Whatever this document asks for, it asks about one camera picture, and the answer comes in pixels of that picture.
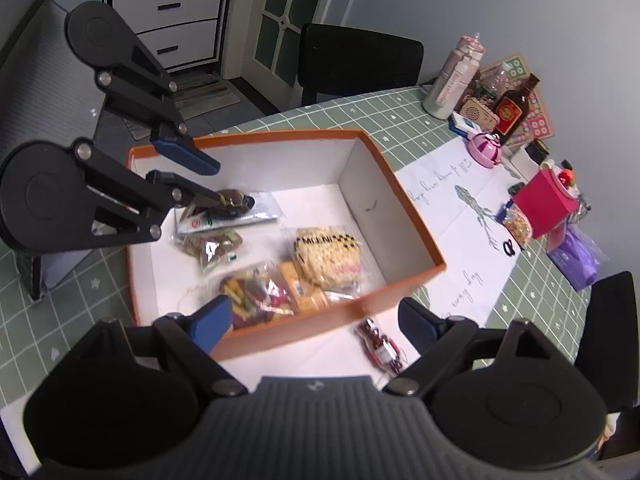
black handle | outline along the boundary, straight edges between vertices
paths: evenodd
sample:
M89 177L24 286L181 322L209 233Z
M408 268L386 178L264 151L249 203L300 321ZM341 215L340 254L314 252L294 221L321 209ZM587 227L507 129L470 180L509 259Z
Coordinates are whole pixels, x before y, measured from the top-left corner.
M161 48L160 50L156 50L156 52L158 53L158 55L160 55L160 54L166 54L167 52L173 52L174 50L178 50L177 45L166 46L164 48Z
M176 2L174 4L158 5L158 10L177 9L181 5L182 4L180 2Z

brown glass bottle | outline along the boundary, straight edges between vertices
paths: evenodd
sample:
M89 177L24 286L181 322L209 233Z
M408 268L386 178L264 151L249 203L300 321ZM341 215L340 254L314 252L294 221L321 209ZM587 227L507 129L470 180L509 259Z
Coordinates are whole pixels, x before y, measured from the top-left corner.
M520 88L507 90L495 102L492 110L498 116L498 124L494 133L500 137L501 145L509 140L529 113L529 94L539 82L540 79L530 74L529 79Z

red bottle label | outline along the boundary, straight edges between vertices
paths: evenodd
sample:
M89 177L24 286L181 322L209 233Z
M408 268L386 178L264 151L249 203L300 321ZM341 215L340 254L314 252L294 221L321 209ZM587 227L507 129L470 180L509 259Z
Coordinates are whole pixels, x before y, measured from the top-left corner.
M513 123L522 115L522 110L508 97L505 97L495 110L500 121L495 129L503 135L509 133Z

grid pattern tablecloth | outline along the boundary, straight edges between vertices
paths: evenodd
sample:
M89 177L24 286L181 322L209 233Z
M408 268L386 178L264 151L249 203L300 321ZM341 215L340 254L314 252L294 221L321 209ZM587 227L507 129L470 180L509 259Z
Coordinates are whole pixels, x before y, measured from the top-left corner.
M454 138L444 121L428 116L419 88L341 98L223 130L252 132L360 128L394 170ZM415 293L428 305L423 290ZM575 292L534 241L518 258L487 326L505 328L526 317L569 359L577 354L590 291ZM33 390L55 363L101 317L132 323L123 248L95 250L60 285L36 302L20 285L15 255L0 242L0 407Z

white drawer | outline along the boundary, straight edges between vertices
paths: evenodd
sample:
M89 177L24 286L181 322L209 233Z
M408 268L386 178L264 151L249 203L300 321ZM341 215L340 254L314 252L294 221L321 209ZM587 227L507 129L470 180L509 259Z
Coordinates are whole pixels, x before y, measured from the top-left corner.
M139 34L140 41L165 68L213 57L218 20L185 23Z
M220 0L112 0L111 5L138 34L154 28L217 18Z

